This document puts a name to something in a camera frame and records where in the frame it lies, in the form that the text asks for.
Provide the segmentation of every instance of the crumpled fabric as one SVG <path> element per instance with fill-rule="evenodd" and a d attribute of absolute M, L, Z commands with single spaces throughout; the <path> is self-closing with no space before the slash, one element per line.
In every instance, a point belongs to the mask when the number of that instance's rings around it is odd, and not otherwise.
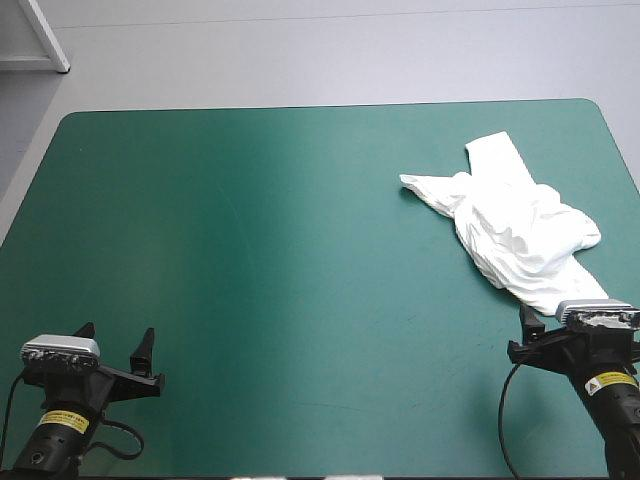
<path fill-rule="evenodd" d="M 400 180 L 453 218 L 460 242 L 489 282 L 543 315 L 553 315 L 563 300 L 609 298 L 573 257 L 600 241 L 595 222 L 561 203 L 550 186 L 534 182 L 506 132 L 466 148 L 471 174 Z"/>

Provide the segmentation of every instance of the black mount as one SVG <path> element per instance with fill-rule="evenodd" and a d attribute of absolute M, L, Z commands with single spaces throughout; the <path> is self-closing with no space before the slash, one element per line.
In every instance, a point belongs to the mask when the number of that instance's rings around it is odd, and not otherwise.
<path fill-rule="evenodd" d="M 87 323 L 72 336 L 93 338 L 94 335 L 93 323 Z M 82 457 L 96 428 L 103 421 L 109 403 L 158 397 L 162 393 L 165 377 L 163 374 L 154 376 L 151 371 L 153 343 L 154 330 L 149 328 L 129 357 L 130 373 L 104 365 L 82 375 L 26 367 L 23 381 L 44 389 L 42 407 L 47 413 L 62 411 L 70 418 L 79 418 L 81 425 L 73 428 L 61 423 L 41 422 L 13 469 L 3 472 L 0 479 L 77 479 Z"/>
<path fill-rule="evenodd" d="M 522 345 L 510 341 L 507 353 L 514 364 L 566 375 L 605 441 L 612 480 L 640 480 L 640 391 L 633 364 L 640 361 L 640 343 L 631 328 L 590 326 L 572 312 L 564 327 L 545 332 L 531 307 L 520 307 Z M 600 374 L 629 378 L 588 391 Z"/>

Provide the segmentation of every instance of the green table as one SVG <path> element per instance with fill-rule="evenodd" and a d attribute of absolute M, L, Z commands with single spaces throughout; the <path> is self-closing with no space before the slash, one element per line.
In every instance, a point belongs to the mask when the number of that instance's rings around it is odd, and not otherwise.
<path fill-rule="evenodd" d="M 500 130 L 599 224 L 580 261 L 640 304 L 638 192 L 589 101 L 76 113 L 0 249 L 0 394 L 39 333 L 93 321 L 126 368 L 154 326 L 165 394 L 109 410 L 147 449 L 85 474 L 506 475 L 517 303 L 397 178 L 467 170 Z M 7 461 L 41 395 L 18 390 Z M 523 369 L 506 423 L 521 473 L 605 474 L 564 378 Z"/>

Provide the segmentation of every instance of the screw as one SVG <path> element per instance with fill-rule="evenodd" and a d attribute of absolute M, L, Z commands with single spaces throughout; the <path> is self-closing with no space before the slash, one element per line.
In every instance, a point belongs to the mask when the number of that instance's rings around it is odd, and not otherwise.
<path fill-rule="evenodd" d="M 31 455 L 31 463 L 34 465 L 39 464 L 42 460 L 44 460 L 44 453 L 42 452 L 34 452 L 33 455 Z"/>

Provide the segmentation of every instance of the warning sticker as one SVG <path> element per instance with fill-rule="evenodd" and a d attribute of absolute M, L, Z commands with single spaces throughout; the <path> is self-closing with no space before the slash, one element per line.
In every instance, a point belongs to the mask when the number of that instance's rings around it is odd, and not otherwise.
<path fill-rule="evenodd" d="M 629 385 L 633 385 L 634 387 L 638 386 L 638 382 L 636 379 L 626 373 L 622 372 L 605 372 L 600 375 L 596 375 L 587 383 L 584 384 L 584 388 L 587 390 L 587 393 L 590 397 L 596 394 L 596 392 L 602 390 L 604 387 L 608 385 L 613 385 L 614 383 L 626 383 Z"/>
<path fill-rule="evenodd" d="M 45 413 L 40 419 L 38 425 L 43 423 L 58 423 L 60 425 L 66 425 L 73 428 L 79 433 L 84 433 L 89 426 L 89 420 L 82 415 L 78 415 L 75 412 L 68 412 L 66 410 L 51 410 Z"/>

